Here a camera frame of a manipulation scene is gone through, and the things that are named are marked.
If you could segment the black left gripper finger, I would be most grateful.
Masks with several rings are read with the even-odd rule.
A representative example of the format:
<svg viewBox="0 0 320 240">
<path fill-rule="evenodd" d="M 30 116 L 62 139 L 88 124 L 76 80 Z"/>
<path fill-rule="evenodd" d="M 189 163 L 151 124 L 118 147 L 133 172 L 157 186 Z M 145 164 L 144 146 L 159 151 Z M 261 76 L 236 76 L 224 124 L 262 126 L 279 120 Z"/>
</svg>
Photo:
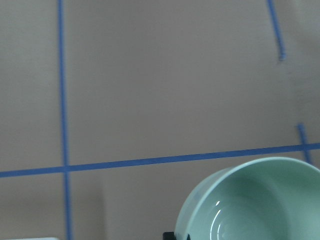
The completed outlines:
<svg viewBox="0 0 320 240">
<path fill-rule="evenodd" d="M 167 231 L 162 234 L 162 239 L 163 240 L 191 240 L 191 237 L 189 234 L 186 237 L 182 237 L 173 231 Z"/>
</svg>

